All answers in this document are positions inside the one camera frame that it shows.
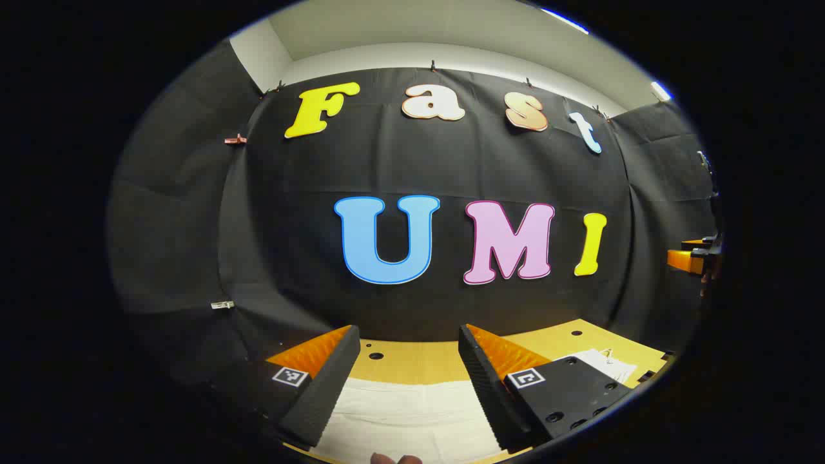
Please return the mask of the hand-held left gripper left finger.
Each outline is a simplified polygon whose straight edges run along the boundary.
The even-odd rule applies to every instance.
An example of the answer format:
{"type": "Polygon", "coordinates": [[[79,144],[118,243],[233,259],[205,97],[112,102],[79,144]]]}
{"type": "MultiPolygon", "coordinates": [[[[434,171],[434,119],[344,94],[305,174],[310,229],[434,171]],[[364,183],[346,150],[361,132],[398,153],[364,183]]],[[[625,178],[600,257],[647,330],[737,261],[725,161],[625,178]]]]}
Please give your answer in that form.
{"type": "Polygon", "coordinates": [[[213,394],[247,434],[309,450],[318,446],[359,354],[360,330],[348,324],[221,370],[213,394]]]}

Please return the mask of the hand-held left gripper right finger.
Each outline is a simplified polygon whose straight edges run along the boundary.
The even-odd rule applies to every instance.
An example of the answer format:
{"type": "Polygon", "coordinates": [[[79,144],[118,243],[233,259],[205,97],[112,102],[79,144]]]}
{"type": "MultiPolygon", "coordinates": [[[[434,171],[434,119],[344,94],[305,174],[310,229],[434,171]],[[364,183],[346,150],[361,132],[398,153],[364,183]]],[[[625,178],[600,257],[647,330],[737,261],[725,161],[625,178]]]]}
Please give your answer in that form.
{"type": "Polygon", "coordinates": [[[499,447],[513,453],[574,432],[630,388],[579,356],[551,361],[472,324],[458,352],[499,447]]]}

